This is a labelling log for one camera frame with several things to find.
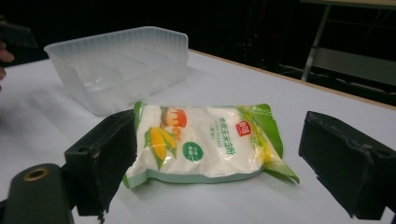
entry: red label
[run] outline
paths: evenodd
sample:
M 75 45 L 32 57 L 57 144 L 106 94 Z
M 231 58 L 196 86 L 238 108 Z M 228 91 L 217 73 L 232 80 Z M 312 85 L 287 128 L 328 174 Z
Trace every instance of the red label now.
M 250 124 L 245 120 L 237 123 L 235 127 L 241 137 L 251 133 Z

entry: human hand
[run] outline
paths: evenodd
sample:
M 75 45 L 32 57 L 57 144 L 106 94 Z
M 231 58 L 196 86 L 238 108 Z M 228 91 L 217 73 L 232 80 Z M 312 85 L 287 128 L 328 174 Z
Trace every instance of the human hand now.
M 5 63 L 10 63 L 14 61 L 14 55 L 8 50 L 6 50 L 6 43 L 0 41 L 0 61 Z M 3 67 L 0 67 L 0 80 L 3 80 L 6 77 L 6 70 Z

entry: metal leg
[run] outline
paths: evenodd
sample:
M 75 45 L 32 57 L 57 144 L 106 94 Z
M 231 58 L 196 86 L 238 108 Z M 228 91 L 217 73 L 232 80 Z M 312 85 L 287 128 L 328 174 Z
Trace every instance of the metal leg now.
M 331 7 L 332 7 L 331 5 L 326 5 L 326 8 L 324 10 L 324 13 L 323 13 L 323 16 L 322 16 L 322 19 L 320 22 L 320 26 L 317 31 L 317 36 L 315 37 L 314 44 L 312 45 L 311 51 L 309 52 L 308 59 L 306 60 L 305 69 L 304 69 L 304 73 L 301 78 L 301 81 L 306 81 L 308 79 L 309 73 L 311 72 L 311 67 L 315 60 L 315 55 L 317 53 L 319 41 L 320 41 L 321 35 L 323 33 L 324 26 L 326 25 L 326 20 L 329 17 L 329 12 L 330 12 Z

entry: bag of corn starch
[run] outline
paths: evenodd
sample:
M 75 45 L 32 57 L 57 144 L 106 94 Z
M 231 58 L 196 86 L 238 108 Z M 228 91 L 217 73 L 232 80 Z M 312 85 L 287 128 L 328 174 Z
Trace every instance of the bag of corn starch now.
M 137 157 L 123 182 L 219 183 L 264 170 L 297 175 L 282 161 L 283 145 L 269 105 L 134 105 Z

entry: clear plastic tray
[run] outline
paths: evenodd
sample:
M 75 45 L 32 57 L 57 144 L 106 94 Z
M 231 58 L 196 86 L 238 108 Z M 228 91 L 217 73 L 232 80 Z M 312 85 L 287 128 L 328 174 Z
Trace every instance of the clear plastic tray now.
M 107 116 L 182 81 L 188 37 L 145 26 L 44 47 L 67 91 L 97 116 Z

